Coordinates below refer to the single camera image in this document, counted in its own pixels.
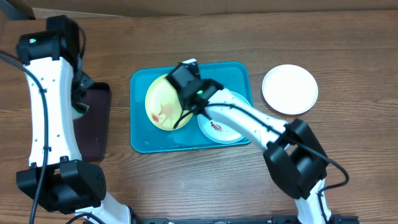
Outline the white plate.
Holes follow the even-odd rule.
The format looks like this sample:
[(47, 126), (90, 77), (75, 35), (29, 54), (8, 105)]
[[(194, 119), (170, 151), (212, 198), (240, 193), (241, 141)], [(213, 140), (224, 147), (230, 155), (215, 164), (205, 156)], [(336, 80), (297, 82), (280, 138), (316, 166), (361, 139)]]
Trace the white plate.
[(262, 81), (261, 90), (271, 108), (287, 115), (306, 113), (318, 99), (318, 84), (314, 76), (292, 64), (269, 70)]

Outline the yellow-green plate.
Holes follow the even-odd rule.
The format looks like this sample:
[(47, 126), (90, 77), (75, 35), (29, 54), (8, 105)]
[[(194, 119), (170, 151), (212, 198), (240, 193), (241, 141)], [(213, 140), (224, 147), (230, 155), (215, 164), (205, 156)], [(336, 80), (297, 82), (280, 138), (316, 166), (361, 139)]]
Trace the yellow-green plate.
[(185, 126), (192, 114), (182, 119), (176, 128), (177, 120), (188, 112), (183, 111), (174, 87), (167, 81), (167, 74), (156, 78), (149, 86), (145, 97), (145, 111), (150, 122), (157, 128), (172, 131)]

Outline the light blue plate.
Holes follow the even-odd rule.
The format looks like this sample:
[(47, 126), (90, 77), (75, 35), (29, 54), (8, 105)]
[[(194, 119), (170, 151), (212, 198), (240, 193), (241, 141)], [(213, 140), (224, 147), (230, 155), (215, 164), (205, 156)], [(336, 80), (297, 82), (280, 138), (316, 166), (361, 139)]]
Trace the light blue plate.
[(197, 116), (198, 126), (202, 133), (211, 141), (218, 144), (247, 144), (250, 140), (226, 124), (207, 118), (205, 115)]

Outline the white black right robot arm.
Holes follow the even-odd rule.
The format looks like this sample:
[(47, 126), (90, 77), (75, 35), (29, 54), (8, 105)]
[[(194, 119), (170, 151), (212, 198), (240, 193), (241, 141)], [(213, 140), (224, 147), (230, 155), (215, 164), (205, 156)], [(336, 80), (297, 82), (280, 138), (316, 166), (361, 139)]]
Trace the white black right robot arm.
[(331, 164), (309, 125), (270, 117), (211, 79), (189, 81), (177, 92), (183, 109), (221, 122), (262, 150), (274, 183), (295, 200), (300, 223), (330, 223), (323, 195)]

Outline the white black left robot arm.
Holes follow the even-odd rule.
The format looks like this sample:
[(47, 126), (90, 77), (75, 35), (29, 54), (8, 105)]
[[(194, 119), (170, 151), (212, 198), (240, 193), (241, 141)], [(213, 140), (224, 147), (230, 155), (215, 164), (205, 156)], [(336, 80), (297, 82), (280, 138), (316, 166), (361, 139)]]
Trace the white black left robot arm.
[(19, 67), (29, 83), (32, 148), (29, 168), (16, 174), (32, 209), (85, 218), (91, 223), (136, 223), (134, 212), (106, 189), (102, 168), (83, 160), (74, 120), (89, 110), (82, 97), (94, 83), (83, 73), (80, 28), (23, 35)]

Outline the green white sponge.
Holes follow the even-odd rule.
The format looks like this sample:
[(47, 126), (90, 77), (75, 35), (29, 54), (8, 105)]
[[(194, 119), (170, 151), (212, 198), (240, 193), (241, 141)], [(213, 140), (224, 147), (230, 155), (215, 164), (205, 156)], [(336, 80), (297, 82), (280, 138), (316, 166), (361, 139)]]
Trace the green white sponge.
[(84, 116), (87, 111), (89, 110), (89, 106), (84, 103), (77, 103), (72, 106), (72, 118), (73, 119), (80, 119)]

